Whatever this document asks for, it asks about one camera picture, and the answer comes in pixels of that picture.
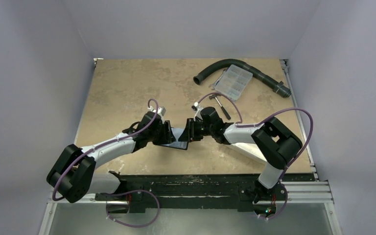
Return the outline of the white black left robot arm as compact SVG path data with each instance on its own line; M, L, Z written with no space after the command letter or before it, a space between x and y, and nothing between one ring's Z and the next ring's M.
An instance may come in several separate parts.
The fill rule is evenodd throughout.
M49 171L46 181L53 187L53 201L66 199L75 203L89 193L94 172L105 163L122 155L134 153L147 146L174 142L169 120L149 111L118 135L97 144L64 148Z

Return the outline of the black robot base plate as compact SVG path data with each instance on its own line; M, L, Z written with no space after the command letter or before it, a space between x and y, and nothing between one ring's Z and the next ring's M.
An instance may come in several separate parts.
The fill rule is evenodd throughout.
M284 185L257 186L258 174L94 175L89 193L97 201L127 201L130 213L146 209L234 209L274 214L275 203L289 198Z

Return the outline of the black leather card holder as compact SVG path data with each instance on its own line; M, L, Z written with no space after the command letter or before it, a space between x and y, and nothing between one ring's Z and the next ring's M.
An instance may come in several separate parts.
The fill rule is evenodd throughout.
M163 147L169 147L174 149L180 149L180 150L187 150L188 149L188 142L172 142L168 144L162 144Z

